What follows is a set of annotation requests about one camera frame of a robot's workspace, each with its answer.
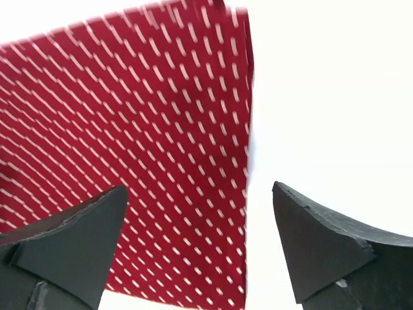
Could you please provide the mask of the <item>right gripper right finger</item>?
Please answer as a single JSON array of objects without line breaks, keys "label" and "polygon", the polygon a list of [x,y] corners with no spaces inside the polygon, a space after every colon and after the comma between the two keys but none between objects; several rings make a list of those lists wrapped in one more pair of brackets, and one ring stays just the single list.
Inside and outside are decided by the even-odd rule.
[{"label": "right gripper right finger", "polygon": [[411,237],[359,222],[278,181],[272,194],[303,309],[412,309]]}]

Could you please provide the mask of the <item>red polka dot skirt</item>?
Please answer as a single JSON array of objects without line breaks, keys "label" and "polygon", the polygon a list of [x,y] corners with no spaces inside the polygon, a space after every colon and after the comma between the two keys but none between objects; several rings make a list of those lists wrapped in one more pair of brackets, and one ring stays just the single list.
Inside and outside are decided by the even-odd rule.
[{"label": "red polka dot skirt", "polygon": [[246,10],[168,1],[1,46],[1,231],[128,189],[111,291],[244,309]]}]

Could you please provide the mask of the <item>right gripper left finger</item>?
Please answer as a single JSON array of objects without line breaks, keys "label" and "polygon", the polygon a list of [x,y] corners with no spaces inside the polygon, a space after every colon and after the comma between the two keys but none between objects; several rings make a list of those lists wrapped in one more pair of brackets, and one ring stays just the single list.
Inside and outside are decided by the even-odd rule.
[{"label": "right gripper left finger", "polygon": [[1,235],[1,309],[97,309],[128,192],[113,187]]}]

